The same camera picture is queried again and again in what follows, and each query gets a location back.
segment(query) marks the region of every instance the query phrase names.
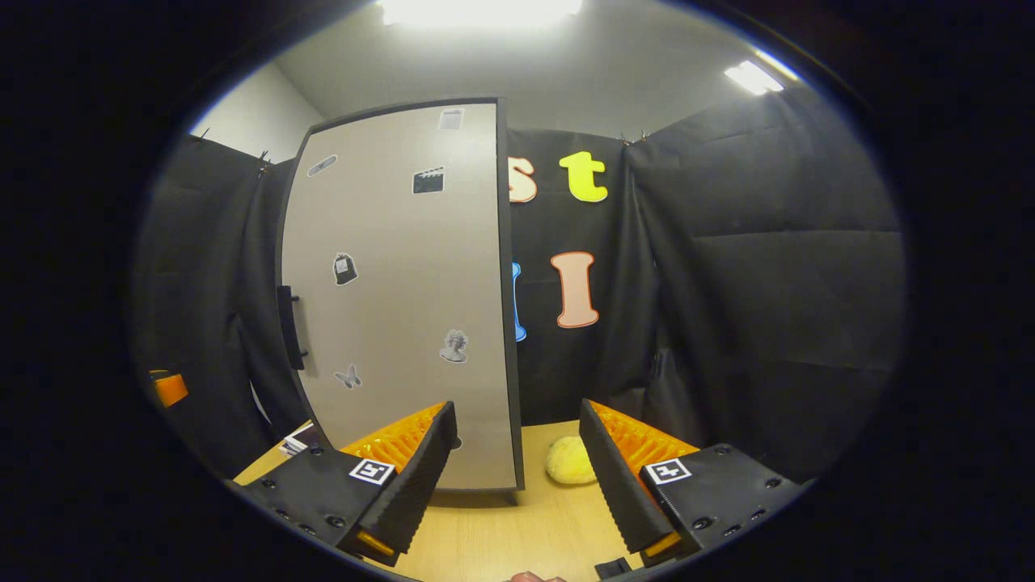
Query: yellow ball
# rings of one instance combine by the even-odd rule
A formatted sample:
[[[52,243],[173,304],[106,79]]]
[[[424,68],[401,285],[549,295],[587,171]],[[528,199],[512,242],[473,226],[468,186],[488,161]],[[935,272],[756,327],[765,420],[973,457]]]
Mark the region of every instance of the yellow ball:
[[[581,437],[561,437],[550,446],[546,473],[565,485],[593,483],[596,474]]]

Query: table surface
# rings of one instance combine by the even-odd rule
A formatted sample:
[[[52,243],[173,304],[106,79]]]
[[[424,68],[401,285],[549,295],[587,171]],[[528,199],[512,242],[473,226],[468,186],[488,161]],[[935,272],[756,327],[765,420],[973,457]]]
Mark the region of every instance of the table surface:
[[[525,571],[595,582],[593,565],[619,557],[642,568],[640,555],[625,549],[599,484],[561,485],[546,475],[550,445],[578,435],[578,420],[522,427],[525,491],[513,494],[516,504],[504,494],[437,492],[395,566],[367,561],[425,582],[499,582]],[[287,460],[274,446],[234,481],[247,485]]]

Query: black fabric backdrop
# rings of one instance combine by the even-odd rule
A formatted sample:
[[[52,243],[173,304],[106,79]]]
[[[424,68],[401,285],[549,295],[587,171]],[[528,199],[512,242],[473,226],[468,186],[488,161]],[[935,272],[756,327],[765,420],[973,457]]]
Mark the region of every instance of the black fabric backdrop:
[[[639,220],[620,140],[543,129],[508,132],[507,155],[528,159],[537,194],[510,204],[513,260],[521,265],[514,296],[528,337],[518,343],[523,425],[579,417],[583,398],[640,416],[650,382],[656,282],[647,233]],[[588,151],[603,162],[599,202],[571,195],[560,159]],[[561,279],[551,258],[593,255],[590,297],[599,319],[564,328]]]
[[[602,201],[570,193],[559,161],[579,151],[604,163]],[[905,259],[887,188],[836,112],[787,90],[631,145],[511,129],[508,154],[537,186],[510,205],[523,425],[576,418],[591,398],[799,482],[856,434],[903,339]],[[273,294],[294,162],[262,166],[184,140],[141,240],[143,363],[183,372],[190,396],[167,414],[225,476],[305,419]],[[557,322],[550,260],[567,252],[594,257],[599,320],[584,327]]]
[[[904,339],[905,250],[877,168],[834,110],[792,90],[627,152],[711,438],[815,476],[874,409]]]
[[[252,398],[236,309],[260,168],[250,155],[184,139],[152,190],[135,273],[137,357],[183,375],[189,394],[166,417],[223,477],[276,442]]]

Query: black handle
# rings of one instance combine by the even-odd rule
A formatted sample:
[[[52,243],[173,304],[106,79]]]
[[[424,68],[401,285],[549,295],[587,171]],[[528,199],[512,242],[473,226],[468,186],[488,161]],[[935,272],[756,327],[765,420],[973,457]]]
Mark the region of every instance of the black handle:
[[[298,330],[295,328],[295,310],[292,303],[298,297],[291,294],[291,287],[282,285],[276,288],[276,311],[280,316],[280,336],[284,338],[284,347],[288,350],[288,362],[295,370],[305,370],[302,357],[309,355],[309,352],[302,351],[298,347]]]

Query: metal hook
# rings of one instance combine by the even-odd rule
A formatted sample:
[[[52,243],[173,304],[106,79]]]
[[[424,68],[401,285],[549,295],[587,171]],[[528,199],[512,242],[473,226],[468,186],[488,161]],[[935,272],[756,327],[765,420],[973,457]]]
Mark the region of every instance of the metal hook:
[[[269,153],[268,149],[265,150],[265,151],[263,151],[262,154],[259,155],[259,175],[256,176],[256,179],[261,180],[263,174],[266,173],[266,170],[268,170],[269,167],[272,166],[272,163],[270,163],[270,162],[264,162],[264,158],[266,157],[267,153]]]
[[[201,147],[202,144],[205,143],[205,134],[208,134],[208,130],[211,128],[212,127],[205,127],[205,130],[202,133],[202,135],[198,137],[198,141],[195,142],[195,147]]]

